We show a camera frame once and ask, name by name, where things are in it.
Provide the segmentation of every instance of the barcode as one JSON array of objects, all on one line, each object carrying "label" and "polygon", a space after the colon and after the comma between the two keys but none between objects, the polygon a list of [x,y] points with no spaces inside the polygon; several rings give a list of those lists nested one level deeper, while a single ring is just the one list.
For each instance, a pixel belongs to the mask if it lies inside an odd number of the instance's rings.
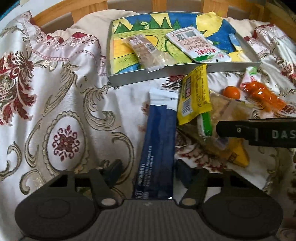
[{"label": "barcode", "polygon": [[156,50],[156,48],[154,47],[154,45],[151,44],[151,43],[145,44],[145,47],[148,49],[148,51],[150,53],[153,53]]},{"label": "barcode", "polygon": [[134,39],[134,40],[130,40],[131,45],[135,46],[137,44],[141,44],[143,43],[141,40],[139,40],[138,38]]},{"label": "barcode", "polygon": [[196,34],[195,34],[194,31],[189,31],[189,32],[186,32],[185,34],[186,34],[187,38],[190,38],[190,37],[196,36]]},{"label": "barcode", "polygon": [[189,115],[192,111],[193,110],[191,108],[191,98],[189,98],[189,99],[185,100],[183,103],[182,116]]},{"label": "barcode", "polygon": [[183,34],[176,34],[176,37],[179,39],[179,40],[184,40],[185,39],[185,36]]}]

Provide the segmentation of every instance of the blue packet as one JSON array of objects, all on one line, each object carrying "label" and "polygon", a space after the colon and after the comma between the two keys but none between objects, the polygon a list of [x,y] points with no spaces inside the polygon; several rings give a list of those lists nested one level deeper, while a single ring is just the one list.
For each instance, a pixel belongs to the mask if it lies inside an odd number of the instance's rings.
[{"label": "blue packet", "polygon": [[152,88],[145,141],[133,189],[136,199],[173,196],[178,94]]},{"label": "blue packet", "polygon": [[229,34],[228,35],[230,38],[230,41],[232,45],[235,47],[237,51],[242,51],[242,47],[239,44],[239,41],[237,40],[236,36],[234,34]]}]

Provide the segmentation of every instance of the bed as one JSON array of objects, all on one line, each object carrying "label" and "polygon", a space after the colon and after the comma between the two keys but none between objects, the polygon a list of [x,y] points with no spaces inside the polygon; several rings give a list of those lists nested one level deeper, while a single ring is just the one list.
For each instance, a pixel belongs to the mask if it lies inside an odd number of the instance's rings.
[{"label": "bed", "polygon": [[[204,0],[201,11],[227,17],[228,6],[243,9],[253,19],[226,18],[261,59],[260,81],[289,103],[276,117],[296,117],[293,23],[278,18],[279,13],[268,4],[243,0]],[[166,2],[153,0],[152,8],[166,11]],[[69,12],[75,23],[70,28],[50,34],[42,31],[41,26]],[[149,114],[149,89],[178,90],[182,79],[169,76],[119,88],[108,82],[109,24],[136,14],[107,10],[107,1],[64,0],[34,17],[23,13],[0,33],[1,240],[22,238],[14,220],[17,204],[62,170],[87,172],[119,158],[124,173],[113,192],[119,199],[131,196]],[[221,92],[228,85],[237,85],[242,74],[211,73],[209,87]],[[253,104],[253,118],[270,117],[259,103]],[[176,133],[176,158],[212,172],[232,168],[274,196],[285,216],[279,237],[293,240],[295,151],[247,144],[245,149],[250,157],[248,167],[225,165],[191,138]],[[174,197],[179,199],[185,191],[176,181]]]}]

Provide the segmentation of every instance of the yellow wrapper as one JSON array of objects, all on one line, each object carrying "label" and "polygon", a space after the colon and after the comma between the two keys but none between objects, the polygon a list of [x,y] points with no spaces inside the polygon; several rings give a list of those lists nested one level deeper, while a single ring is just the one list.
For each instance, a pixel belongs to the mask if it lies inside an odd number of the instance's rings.
[{"label": "yellow wrapper", "polygon": [[177,117],[179,125],[186,124],[199,114],[212,110],[207,85],[207,65],[203,64],[191,71],[182,80],[182,88]]}]

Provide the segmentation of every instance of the food wrapper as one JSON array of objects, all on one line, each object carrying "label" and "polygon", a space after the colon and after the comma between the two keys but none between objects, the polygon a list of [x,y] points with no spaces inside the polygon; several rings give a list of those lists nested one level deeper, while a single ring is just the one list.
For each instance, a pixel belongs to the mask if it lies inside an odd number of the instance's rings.
[{"label": "food wrapper", "polygon": [[241,101],[227,98],[215,92],[211,92],[210,101],[213,109],[210,111],[213,133],[211,137],[203,138],[198,131],[197,118],[178,128],[196,139],[205,150],[227,161],[246,167],[249,164],[249,156],[243,147],[243,139],[221,138],[217,135],[216,125],[219,121],[248,120],[252,114],[252,107]]},{"label": "food wrapper", "polygon": [[287,103],[273,94],[267,86],[256,81],[257,67],[249,67],[246,69],[240,88],[242,91],[249,94],[249,96],[256,101],[265,105],[265,110],[270,112],[281,111],[286,107]]},{"label": "food wrapper", "polygon": [[182,80],[177,111],[179,125],[188,123],[199,114],[212,110],[206,69],[206,64],[198,66]]},{"label": "food wrapper", "polygon": [[163,200],[173,196],[178,94],[152,88],[145,140],[132,198]]},{"label": "food wrapper", "polygon": [[230,38],[230,41],[232,45],[235,47],[237,51],[242,51],[242,47],[239,44],[239,41],[237,40],[236,36],[234,34],[229,34],[228,35]]},{"label": "food wrapper", "polygon": [[210,112],[205,112],[197,116],[197,130],[201,137],[210,137],[213,132]]},{"label": "food wrapper", "polygon": [[123,41],[132,47],[140,64],[143,65],[148,72],[176,64],[176,61],[170,54],[159,51],[142,34],[128,37]]},{"label": "food wrapper", "polygon": [[229,62],[225,52],[212,45],[196,28],[180,28],[166,34],[168,39],[196,62]]}]

